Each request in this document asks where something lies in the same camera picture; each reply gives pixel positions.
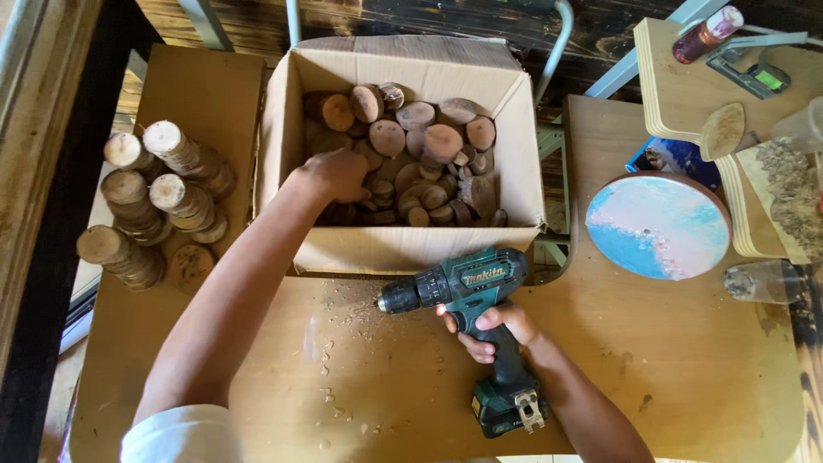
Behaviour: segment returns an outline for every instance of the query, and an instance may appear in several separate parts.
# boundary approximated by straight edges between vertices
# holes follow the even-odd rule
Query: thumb
[[[540,334],[540,328],[526,311],[508,300],[483,312],[475,321],[475,326],[484,331],[503,324],[522,345],[528,345]]]

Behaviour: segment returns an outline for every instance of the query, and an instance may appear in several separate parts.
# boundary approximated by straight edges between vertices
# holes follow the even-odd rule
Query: hand
[[[345,148],[309,158],[294,174],[309,182],[324,198],[339,203],[355,203],[371,197],[362,187],[368,162],[362,154]]]
[[[449,329],[449,333],[457,332],[458,324],[448,312],[444,313],[443,320],[446,323],[446,328]],[[475,326],[479,330],[485,331],[500,326],[501,323],[505,323],[506,328],[512,332],[514,338],[524,347],[534,345],[534,343],[543,336],[540,327],[537,326],[534,320],[526,315],[526,311],[521,306],[509,300],[483,312],[483,315],[479,316],[477,321],[475,321]],[[494,344],[478,341],[465,333],[458,333],[458,339],[466,346],[466,350],[477,362],[493,363],[495,361],[493,355],[495,353]]]

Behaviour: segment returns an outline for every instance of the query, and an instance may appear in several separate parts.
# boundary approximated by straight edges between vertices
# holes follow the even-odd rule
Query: green label
[[[772,90],[777,90],[780,86],[783,85],[783,81],[780,81],[777,77],[769,74],[766,71],[760,71],[755,76],[755,79],[763,82],[766,86]]]
[[[487,283],[506,278],[508,273],[502,265],[495,263],[482,265],[476,269],[466,270],[460,278],[467,288],[476,288]]]

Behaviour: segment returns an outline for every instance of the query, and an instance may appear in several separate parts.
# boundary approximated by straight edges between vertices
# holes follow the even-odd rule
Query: wooden tabletop
[[[733,252],[680,282],[642,278],[607,261],[579,215],[648,137],[643,108],[583,97],[568,103],[577,242],[559,279],[520,288],[513,299],[626,413],[655,456],[788,456],[803,420],[788,313],[726,295],[723,271],[743,261]],[[104,276],[95,309],[72,423],[77,462],[115,458],[151,362],[188,301],[179,293],[163,301],[122,291],[119,300],[104,297],[114,284]],[[284,280],[230,393],[248,461],[573,452],[551,418],[531,436],[518,430],[485,439],[470,400],[489,367],[474,363],[433,311],[382,315],[371,305],[382,286]]]

